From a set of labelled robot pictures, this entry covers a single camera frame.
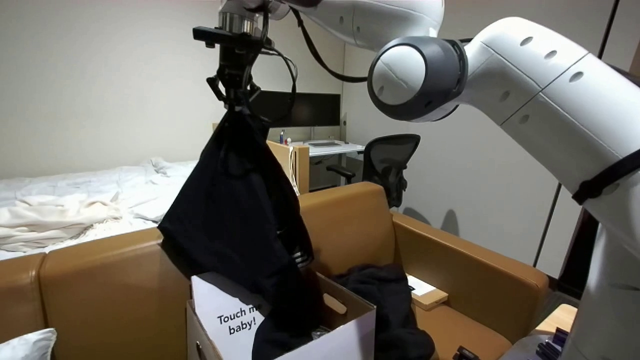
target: white paper sign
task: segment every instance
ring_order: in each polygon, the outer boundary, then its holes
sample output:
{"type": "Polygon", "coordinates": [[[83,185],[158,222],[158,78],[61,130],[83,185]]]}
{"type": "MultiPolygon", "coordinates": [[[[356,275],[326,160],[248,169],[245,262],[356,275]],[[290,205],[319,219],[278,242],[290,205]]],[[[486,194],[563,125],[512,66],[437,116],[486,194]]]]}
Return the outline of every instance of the white paper sign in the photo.
{"type": "Polygon", "coordinates": [[[224,360],[252,358],[255,331],[268,305],[220,274],[191,277],[196,315],[224,360]]]}
{"type": "Polygon", "coordinates": [[[411,292],[418,296],[424,295],[429,291],[435,289],[435,287],[427,284],[426,282],[418,279],[417,277],[407,275],[406,279],[409,280],[409,286],[413,288],[411,292]]]}

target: computer monitor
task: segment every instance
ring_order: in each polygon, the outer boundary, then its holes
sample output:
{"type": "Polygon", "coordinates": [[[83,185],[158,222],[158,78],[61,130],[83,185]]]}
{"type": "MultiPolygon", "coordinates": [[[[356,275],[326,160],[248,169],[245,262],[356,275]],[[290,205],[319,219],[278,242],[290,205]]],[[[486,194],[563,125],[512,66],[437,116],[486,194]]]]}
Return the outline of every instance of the computer monitor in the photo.
{"type": "Polygon", "coordinates": [[[287,109],[291,93],[263,90],[251,105],[260,116],[273,121],[270,127],[340,126],[340,94],[296,93],[291,114],[280,120],[287,109]]]}

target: black cloth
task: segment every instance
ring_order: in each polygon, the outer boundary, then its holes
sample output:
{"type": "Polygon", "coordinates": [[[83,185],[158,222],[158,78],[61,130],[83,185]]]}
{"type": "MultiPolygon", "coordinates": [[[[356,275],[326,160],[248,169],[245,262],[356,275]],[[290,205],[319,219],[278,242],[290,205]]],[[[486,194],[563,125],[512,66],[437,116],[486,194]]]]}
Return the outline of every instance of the black cloth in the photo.
{"type": "Polygon", "coordinates": [[[228,111],[158,225],[163,250],[185,276],[217,272],[269,303],[254,341],[260,360],[310,340],[321,301],[292,257],[310,261],[313,250],[267,132],[248,114],[228,111]]]}
{"type": "Polygon", "coordinates": [[[335,282],[376,306],[376,360],[428,360],[435,353],[431,336],[418,328],[411,289],[399,265],[362,265],[335,282]]]}

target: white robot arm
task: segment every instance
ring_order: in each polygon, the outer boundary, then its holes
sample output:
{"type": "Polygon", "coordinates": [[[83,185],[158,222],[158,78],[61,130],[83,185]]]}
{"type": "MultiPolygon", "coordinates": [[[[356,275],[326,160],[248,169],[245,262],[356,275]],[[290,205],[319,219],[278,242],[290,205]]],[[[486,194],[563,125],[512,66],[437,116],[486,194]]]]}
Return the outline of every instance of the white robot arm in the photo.
{"type": "MultiPolygon", "coordinates": [[[[236,1],[249,8],[262,2],[236,1]]],[[[561,359],[637,358],[640,88],[571,40],[524,19],[499,20],[462,47],[435,38],[441,0],[286,3],[347,43],[378,52],[367,87],[382,113],[425,122],[471,105],[574,194],[602,226],[561,359]]]]}

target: office chair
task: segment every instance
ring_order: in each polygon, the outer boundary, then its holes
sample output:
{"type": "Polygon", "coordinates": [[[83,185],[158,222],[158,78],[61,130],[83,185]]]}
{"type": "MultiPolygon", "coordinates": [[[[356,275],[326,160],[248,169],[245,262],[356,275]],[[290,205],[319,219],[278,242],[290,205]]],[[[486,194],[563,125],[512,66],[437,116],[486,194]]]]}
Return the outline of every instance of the office chair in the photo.
{"type": "MultiPolygon", "coordinates": [[[[398,134],[375,138],[364,148],[362,181],[382,186],[390,208],[397,208],[402,204],[407,185],[403,172],[418,149],[418,144],[420,135],[398,134]]],[[[340,165],[328,165],[326,169],[344,177],[347,184],[351,184],[356,176],[355,172],[340,165]]]]}

